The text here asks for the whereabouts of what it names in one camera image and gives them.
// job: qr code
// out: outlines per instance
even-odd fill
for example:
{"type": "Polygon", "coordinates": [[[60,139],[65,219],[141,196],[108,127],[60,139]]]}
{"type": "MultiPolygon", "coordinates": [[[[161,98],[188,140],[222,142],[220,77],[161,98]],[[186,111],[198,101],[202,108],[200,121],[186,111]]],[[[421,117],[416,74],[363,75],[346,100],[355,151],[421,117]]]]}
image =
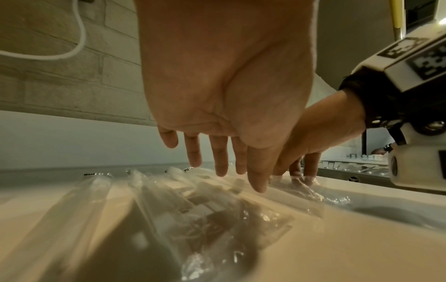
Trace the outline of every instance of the qr code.
{"type": "Polygon", "coordinates": [[[410,58],[407,63],[423,80],[446,72],[446,41],[410,58]]]}
{"type": "Polygon", "coordinates": [[[427,38],[406,37],[379,53],[378,56],[396,59],[427,40],[427,38]]]}

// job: brick wall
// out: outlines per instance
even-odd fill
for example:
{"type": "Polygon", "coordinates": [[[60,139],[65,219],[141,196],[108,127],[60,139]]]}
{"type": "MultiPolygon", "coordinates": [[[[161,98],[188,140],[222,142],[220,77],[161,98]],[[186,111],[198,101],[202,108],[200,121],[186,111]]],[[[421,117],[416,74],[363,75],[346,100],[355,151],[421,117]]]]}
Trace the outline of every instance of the brick wall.
{"type": "MultiPolygon", "coordinates": [[[[0,56],[0,110],[155,125],[143,94],[132,0],[79,3],[86,48],[61,61],[0,56]]],[[[71,0],[1,0],[0,50],[52,55],[73,49],[71,0]]]]}

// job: white cable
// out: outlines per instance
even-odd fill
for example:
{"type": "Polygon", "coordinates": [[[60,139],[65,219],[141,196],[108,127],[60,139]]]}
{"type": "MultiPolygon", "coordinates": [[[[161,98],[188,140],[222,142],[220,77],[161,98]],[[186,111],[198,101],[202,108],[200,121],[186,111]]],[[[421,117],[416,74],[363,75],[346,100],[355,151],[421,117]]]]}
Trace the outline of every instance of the white cable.
{"type": "Polygon", "coordinates": [[[13,52],[7,52],[7,51],[0,50],[0,55],[13,57],[13,58],[19,58],[19,59],[29,59],[29,60],[39,60],[39,61],[54,61],[54,60],[67,59],[67,58],[76,56],[82,50],[82,48],[84,48],[85,42],[87,40],[85,26],[84,26],[84,23],[82,22],[80,15],[79,15],[78,0],[73,0],[73,13],[74,13],[74,17],[76,18],[76,21],[78,22],[78,25],[79,25],[80,39],[79,39],[78,45],[70,52],[67,52],[65,54],[60,54],[60,55],[39,56],[39,55],[19,54],[19,53],[13,53],[13,52]]]}

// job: hand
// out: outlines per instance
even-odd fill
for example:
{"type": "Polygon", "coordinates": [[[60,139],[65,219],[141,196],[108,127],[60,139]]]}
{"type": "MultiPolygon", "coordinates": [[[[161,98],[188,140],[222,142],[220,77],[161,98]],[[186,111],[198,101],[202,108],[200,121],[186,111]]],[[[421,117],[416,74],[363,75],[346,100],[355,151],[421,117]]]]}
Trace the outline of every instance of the hand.
{"type": "Polygon", "coordinates": [[[366,129],[361,101],[350,90],[339,91],[307,108],[283,147],[273,170],[282,175],[300,175],[305,156],[305,177],[315,177],[322,152],[342,144],[366,129]]]}
{"type": "Polygon", "coordinates": [[[166,146],[184,132],[199,166],[207,134],[224,175],[232,137],[237,172],[264,190],[311,92],[313,0],[135,2],[144,90],[166,146]]]}

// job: clear plastic bag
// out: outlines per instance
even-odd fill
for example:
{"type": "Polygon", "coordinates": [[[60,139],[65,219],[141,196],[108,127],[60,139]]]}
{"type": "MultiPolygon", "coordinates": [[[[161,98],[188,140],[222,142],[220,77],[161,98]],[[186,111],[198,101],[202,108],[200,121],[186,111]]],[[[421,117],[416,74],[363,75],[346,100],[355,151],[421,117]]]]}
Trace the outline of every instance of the clear plastic bag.
{"type": "Polygon", "coordinates": [[[0,262],[0,282],[71,281],[98,224],[111,175],[85,177],[0,262]]]}
{"type": "Polygon", "coordinates": [[[177,281],[233,280],[255,265],[260,249],[291,228],[291,216],[239,197],[212,171],[128,173],[154,237],[181,269],[177,281]]]}

